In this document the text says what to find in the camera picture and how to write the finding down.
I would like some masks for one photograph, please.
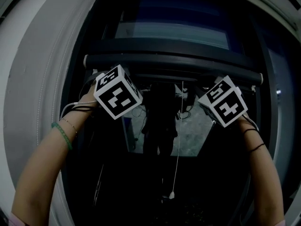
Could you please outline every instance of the white cube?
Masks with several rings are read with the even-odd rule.
[[[198,101],[211,119],[223,127],[229,126],[248,110],[240,90],[229,76],[223,78]]]
[[[124,115],[142,103],[139,90],[121,65],[96,78],[94,97],[113,119]]]

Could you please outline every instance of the forearm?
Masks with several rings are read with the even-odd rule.
[[[91,98],[84,96],[81,101],[91,101]],[[74,128],[65,120],[59,121],[70,142],[90,114],[71,111],[65,115]],[[67,153],[64,137],[58,128],[52,128],[30,157],[17,184],[12,212],[23,222],[31,226],[48,223],[53,189]]]
[[[242,132],[253,129],[247,121],[241,121],[239,126]],[[247,151],[263,144],[257,131],[247,131],[244,137]],[[259,223],[274,226],[284,220],[282,190],[276,167],[265,145],[251,152],[249,160]]]

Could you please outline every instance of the bracelet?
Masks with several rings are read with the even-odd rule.
[[[69,125],[71,125],[72,128],[75,130],[75,134],[77,135],[77,131],[76,131],[75,127],[67,119],[65,119],[64,117],[62,118],[62,120],[64,120],[65,122],[67,122]]]
[[[247,131],[250,131],[250,130],[256,130],[255,128],[252,128],[252,129],[246,129],[244,132],[243,132],[243,136],[245,135],[245,133],[247,132]]]
[[[53,127],[58,128],[58,130],[60,131],[60,133],[61,133],[62,136],[64,137],[64,139],[65,139],[65,141],[66,141],[66,143],[67,143],[67,145],[68,145],[69,150],[72,150],[72,144],[71,144],[69,138],[67,137],[66,133],[65,133],[64,130],[62,129],[62,127],[61,127],[59,124],[57,124],[56,122],[53,122],[53,123],[51,124],[51,128],[53,128]]]
[[[259,146],[255,147],[254,149],[248,151],[248,153],[252,153],[253,151],[256,151],[259,147],[261,147],[262,145],[264,145],[264,143],[260,144]]]

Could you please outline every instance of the black hair tie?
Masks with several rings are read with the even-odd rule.
[[[243,132],[243,136],[245,135],[245,133],[247,132],[247,131],[250,131],[250,130],[256,130],[255,128],[253,128],[253,129],[246,129],[244,132]]]
[[[252,153],[253,151],[256,151],[259,147],[261,147],[262,145],[264,145],[264,143],[260,144],[259,146],[255,147],[254,149],[248,151],[248,153]]]

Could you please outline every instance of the green beaded bracelet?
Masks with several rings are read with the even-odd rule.
[[[53,128],[53,127],[58,128],[58,130],[60,131],[60,133],[61,133],[62,136],[64,137],[65,141],[67,142],[67,145],[68,145],[69,150],[72,150],[72,144],[71,144],[69,138],[67,137],[66,133],[65,133],[64,130],[62,129],[62,127],[61,127],[59,124],[57,124],[56,122],[53,122],[53,123],[51,124],[51,128]]]

